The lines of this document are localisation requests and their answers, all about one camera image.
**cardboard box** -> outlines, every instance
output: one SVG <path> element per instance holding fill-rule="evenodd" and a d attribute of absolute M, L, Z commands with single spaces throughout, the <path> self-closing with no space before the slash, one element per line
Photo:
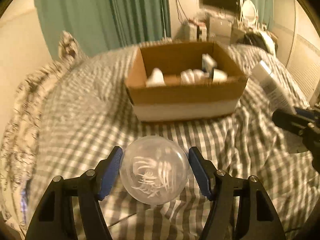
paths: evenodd
<path fill-rule="evenodd" d="M 202 68 L 202 54 L 210 54 L 225 82 L 179 84 L 180 73 Z M 146 87 L 154 68 L 164 74 L 166 86 Z M 171 43 L 138 49 L 125 81 L 134 113 L 140 121 L 161 122 L 218 117 L 234 112 L 248 77 L 218 44 Z"/>

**screw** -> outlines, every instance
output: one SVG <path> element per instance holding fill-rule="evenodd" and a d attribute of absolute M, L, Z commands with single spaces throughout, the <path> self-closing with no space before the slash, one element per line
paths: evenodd
<path fill-rule="evenodd" d="M 54 181 L 54 182 L 58 182 L 58 181 L 60 181 L 60 179 L 61 179 L 61 176 L 55 176 L 55 177 L 53 178 L 53 181 Z"/>
<path fill-rule="evenodd" d="M 85 173 L 87 176 L 93 176 L 95 174 L 94 170 L 87 170 Z"/>
<path fill-rule="evenodd" d="M 252 182 L 258 182 L 258 181 L 259 181 L 256 176 L 251 176 L 251 177 L 250 177 L 250 180 L 251 180 Z"/>
<path fill-rule="evenodd" d="M 217 170 L 217 174 L 219 176 L 224 176 L 226 174 L 226 172 L 224 170 Z"/>

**transparent sphere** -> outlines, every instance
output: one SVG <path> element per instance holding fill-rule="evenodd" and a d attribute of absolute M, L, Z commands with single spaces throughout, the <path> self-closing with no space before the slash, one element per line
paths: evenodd
<path fill-rule="evenodd" d="M 146 136 L 125 149 L 120 177 L 136 200 L 161 205 L 181 193 L 188 180 L 188 169 L 188 158 L 179 145 L 159 136 Z"/>

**cable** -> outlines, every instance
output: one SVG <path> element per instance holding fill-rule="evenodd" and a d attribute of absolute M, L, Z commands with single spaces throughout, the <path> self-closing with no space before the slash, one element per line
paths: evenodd
<path fill-rule="evenodd" d="M 181 11 L 183 12 L 183 14 L 184 14 L 184 16 L 185 16 L 185 18 L 186 18 L 187 20 L 188 20 L 188 17 L 187 17 L 187 15 L 185 14 L 185 12 L 184 12 L 184 10 L 183 10 L 183 8 L 182 8 L 181 4 L 180 4 L 180 1 L 179 1 L 179 0 L 176 0 L 176 7 L 177 7 L 177 13 L 178 13 L 178 20 L 179 20 L 179 22 L 180 22 L 181 24 L 183 24 L 182 14 L 181 14 L 181 12 L 180 12 L 180 9 L 179 9 L 178 4 L 179 4 L 179 6 L 180 6 L 180 8 L 181 8 Z"/>

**plaid blanket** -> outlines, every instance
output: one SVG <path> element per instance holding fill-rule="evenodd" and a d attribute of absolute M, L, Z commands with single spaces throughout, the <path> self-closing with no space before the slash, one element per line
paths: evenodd
<path fill-rule="evenodd" d="M 67 73 L 42 109 L 36 168 L 28 192 L 28 222 L 55 175 L 81 175 L 105 159 L 118 145 L 159 135 L 186 151 L 197 146 L 205 159 L 231 176 L 256 175 L 262 181 L 284 230 L 301 226 L 319 197 L 320 177 L 310 153 L 289 155 L 284 134 L 271 121 L 268 99 L 249 79 L 235 112 L 225 118 L 146 124 L 137 120 L 124 79 L 138 47 L 113 50 L 85 60 Z M 283 65 L 263 50 L 245 45 L 226 50 L 249 73 L 262 58 L 296 106 L 308 103 Z M 114 239 L 197 239 L 210 210 L 192 173 L 181 195 L 151 207 L 132 198 L 118 178 L 100 202 Z M 74 201 L 79 239 L 84 239 L 79 206 Z"/>

